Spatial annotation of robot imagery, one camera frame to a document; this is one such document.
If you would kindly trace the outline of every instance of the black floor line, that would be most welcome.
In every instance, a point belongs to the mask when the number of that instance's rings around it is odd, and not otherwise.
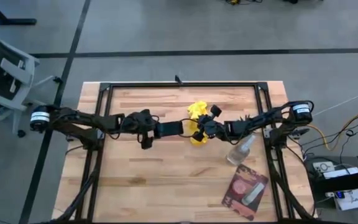
[[[63,91],[65,89],[65,85],[67,82],[68,74],[70,73],[71,65],[74,60],[74,54],[78,46],[78,42],[80,41],[80,36],[84,27],[84,22],[86,19],[86,15],[88,13],[88,9],[90,7],[91,0],[86,0],[82,9],[82,13],[80,16],[80,20],[78,21],[78,25],[74,34],[73,42],[71,43],[70,53],[68,55],[65,67],[63,69],[62,77],[63,83],[61,83],[58,87],[54,104],[59,106],[62,102]],[[34,172],[32,174],[31,183],[29,190],[27,191],[27,196],[25,198],[24,206],[22,209],[21,217],[19,220],[19,224],[27,224],[30,219],[32,206],[34,204],[35,196],[37,195],[37,190],[39,186],[39,182],[41,179],[42,170],[44,168],[45,159],[47,157],[48,148],[50,144],[50,140],[52,138],[52,130],[48,130],[45,133],[44,138],[42,139],[42,144],[40,148],[40,152],[37,158],[37,163],[35,164]]]
[[[213,56],[213,55],[285,55],[285,54],[357,54],[358,48],[346,49],[272,49],[272,50],[167,50],[140,52],[86,52],[40,53],[37,58],[109,58],[109,57],[165,57],[165,56]]]
[[[70,53],[37,53],[31,55],[36,58],[67,58]]]

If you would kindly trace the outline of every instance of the yellow cable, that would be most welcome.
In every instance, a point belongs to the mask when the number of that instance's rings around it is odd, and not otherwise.
[[[353,118],[351,118],[349,121],[347,121],[346,124],[341,128],[341,130],[345,129],[346,126],[348,126],[348,125],[349,125],[352,121],[354,121],[357,117],[358,117],[358,114],[355,115]],[[340,132],[340,133],[338,134],[338,138],[336,139],[336,142],[335,142],[334,147],[333,147],[332,149],[330,149],[329,146],[328,146],[327,139],[326,139],[324,133],[323,133],[319,128],[317,128],[316,126],[314,126],[314,125],[312,125],[312,124],[308,124],[307,127],[313,128],[314,130],[316,130],[317,132],[319,132],[319,134],[320,134],[321,137],[323,138],[324,145],[326,146],[326,148],[327,148],[329,151],[335,150],[336,146],[337,146],[338,143],[339,143],[339,140],[341,139],[342,133],[344,132],[344,131],[342,131],[342,132]]]
[[[358,117],[358,114],[357,115],[355,115],[352,119],[350,119],[342,128],[341,128],[341,130],[344,130],[345,128],[346,128],[346,126],[348,126],[352,121],[354,121],[356,118]],[[339,143],[339,140],[341,139],[341,136],[342,136],[342,133],[343,133],[344,131],[342,131],[341,133],[339,133],[339,136],[338,136],[338,138],[336,139],[336,142],[335,142],[335,145],[334,145],[334,147],[333,147],[333,150],[336,148],[336,146],[338,145],[338,143]]]
[[[326,148],[331,151],[331,149],[328,147],[328,143],[327,143],[327,139],[324,135],[324,133],[319,129],[317,128],[316,126],[312,125],[312,124],[308,124],[307,127],[310,127],[310,128],[313,128],[314,130],[316,130],[317,132],[320,133],[321,137],[323,138],[323,142],[324,142],[324,145],[326,146]]]

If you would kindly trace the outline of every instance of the white cable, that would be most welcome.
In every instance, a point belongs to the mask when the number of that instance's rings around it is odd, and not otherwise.
[[[333,198],[333,197],[324,198],[324,199],[322,199],[320,201],[317,201],[315,203],[317,204],[317,203],[325,202],[325,201],[327,201],[328,199],[331,199],[331,198]]]
[[[350,165],[350,164],[338,164],[338,165],[335,165],[334,167],[337,167],[337,166],[349,166],[350,168],[354,167],[354,165]]]
[[[337,106],[341,106],[342,104],[347,103],[347,102],[350,102],[350,101],[352,101],[352,100],[354,100],[354,99],[357,99],[357,98],[358,98],[358,96],[355,96],[355,97],[350,98],[350,99],[348,99],[348,100],[346,100],[346,101],[343,101],[342,103],[338,103],[338,104],[335,105],[335,106],[332,106],[332,107],[330,107],[330,108],[327,108],[327,109],[324,109],[324,110],[322,110],[322,111],[320,111],[320,112],[317,112],[317,113],[313,114],[313,117],[315,117],[315,116],[317,116],[317,115],[319,115],[319,114],[321,114],[321,113],[323,113],[323,112],[325,112],[325,111],[327,111],[327,110],[331,110],[331,109],[333,109],[333,108],[335,108],[335,107],[337,107]]]

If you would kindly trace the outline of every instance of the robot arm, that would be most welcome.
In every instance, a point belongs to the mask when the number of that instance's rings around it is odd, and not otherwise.
[[[221,110],[216,105],[213,105],[211,115],[202,115],[196,121],[200,131],[193,133],[191,137],[201,141],[205,133],[210,139],[218,138],[231,144],[237,144],[239,140],[256,129],[263,128],[266,125],[282,123],[279,128],[270,132],[270,139],[275,142],[286,138],[295,128],[307,125],[312,121],[309,103],[310,101],[291,101],[253,118],[247,117],[245,120],[225,121],[223,124],[214,121],[214,118],[221,114]],[[287,108],[289,108],[288,117],[284,118],[282,116],[283,110]],[[150,114],[148,109],[133,112],[128,116],[124,114],[100,116],[82,113],[70,108],[39,106],[32,113],[30,127],[31,130],[40,133],[49,128],[67,136],[73,136],[78,138],[86,149],[97,144],[99,131],[110,135],[113,139],[118,138],[122,133],[138,134],[138,141],[142,149],[152,147],[154,139],[183,134],[182,120],[161,123],[158,119],[154,119],[155,117]],[[76,124],[91,128],[83,129]],[[154,136],[149,137],[149,131],[153,131]]]

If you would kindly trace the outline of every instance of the gray floor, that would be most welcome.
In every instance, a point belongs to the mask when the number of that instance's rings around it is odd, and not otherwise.
[[[0,26],[0,37],[29,53],[68,53],[84,0],[0,1],[12,17],[36,17],[36,26]],[[219,0],[91,0],[77,52],[143,50],[358,48],[358,1],[280,0],[232,7]],[[65,58],[41,59],[37,78],[62,75]],[[232,55],[131,58],[76,58],[62,105],[76,107],[85,81],[283,80],[290,100],[309,99],[316,112],[358,95],[358,54]],[[50,103],[56,86],[39,90]],[[358,99],[321,113],[314,123],[335,132],[358,113]],[[21,123],[29,130],[29,115]],[[0,123],[0,220],[17,223],[42,135],[11,134]],[[305,136],[304,141],[317,134]],[[47,221],[62,172],[64,136],[55,133],[45,163],[31,222]],[[320,147],[318,155],[338,155]],[[358,155],[358,135],[344,155]],[[324,220],[358,223],[358,211],[323,210]]]

